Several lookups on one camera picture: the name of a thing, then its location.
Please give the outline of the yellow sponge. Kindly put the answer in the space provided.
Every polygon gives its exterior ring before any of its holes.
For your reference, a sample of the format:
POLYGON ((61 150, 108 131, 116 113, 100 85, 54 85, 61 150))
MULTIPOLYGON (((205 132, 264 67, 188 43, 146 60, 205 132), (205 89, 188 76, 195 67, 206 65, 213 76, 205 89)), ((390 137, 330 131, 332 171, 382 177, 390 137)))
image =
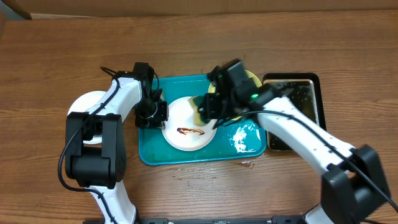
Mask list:
POLYGON ((204 100, 203 96, 193 96, 188 100, 193 109, 193 123, 196 126, 205 126, 209 123, 209 119, 205 117, 204 100))

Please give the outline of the white plate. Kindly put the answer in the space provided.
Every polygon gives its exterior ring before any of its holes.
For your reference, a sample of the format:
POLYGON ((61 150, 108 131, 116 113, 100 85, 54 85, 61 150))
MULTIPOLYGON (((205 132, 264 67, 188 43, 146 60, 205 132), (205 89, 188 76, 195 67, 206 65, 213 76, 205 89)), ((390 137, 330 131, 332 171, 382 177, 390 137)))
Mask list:
POLYGON ((77 98, 68 110, 67 115, 71 112, 92 112, 99 106, 97 102, 105 95, 105 91, 91 91, 77 98))
POLYGON ((165 140, 181 151, 196 151, 208 145, 216 134, 215 119, 205 126, 193 123, 193 109, 188 100, 192 96, 176 99, 169 104, 169 118, 162 134, 165 140))

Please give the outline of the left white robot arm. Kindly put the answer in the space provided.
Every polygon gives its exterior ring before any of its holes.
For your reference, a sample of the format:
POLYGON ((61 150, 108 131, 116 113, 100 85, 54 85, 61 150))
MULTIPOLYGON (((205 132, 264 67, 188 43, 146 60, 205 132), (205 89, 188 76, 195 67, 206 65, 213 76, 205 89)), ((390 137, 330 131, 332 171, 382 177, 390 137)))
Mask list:
POLYGON ((163 129, 168 119, 162 89, 152 88, 159 80, 148 65, 133 71, 114 71, 111 87, 91 108, 67 116, 65 146, 57 174, 67 190, 90 193, 103 213, 103 223, 139 223, 123 183, 126 143, 123 122, 135 113, 139 129, 163 129))

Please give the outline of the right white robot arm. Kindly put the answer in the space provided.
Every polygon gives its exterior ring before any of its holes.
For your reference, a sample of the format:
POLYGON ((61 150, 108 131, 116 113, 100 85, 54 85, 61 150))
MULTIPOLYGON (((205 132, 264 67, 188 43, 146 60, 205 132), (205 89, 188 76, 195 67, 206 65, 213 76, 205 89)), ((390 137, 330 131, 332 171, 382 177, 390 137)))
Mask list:
POLYGON ((197 124, 216 126, 249 118, 275 134, 306 160, 321 177, 321 201, 300 223, 361 223, 391 199, 380 158, 370 146, 356 149, 317 126, 269 85, 226 88, 190 100, 197 124))

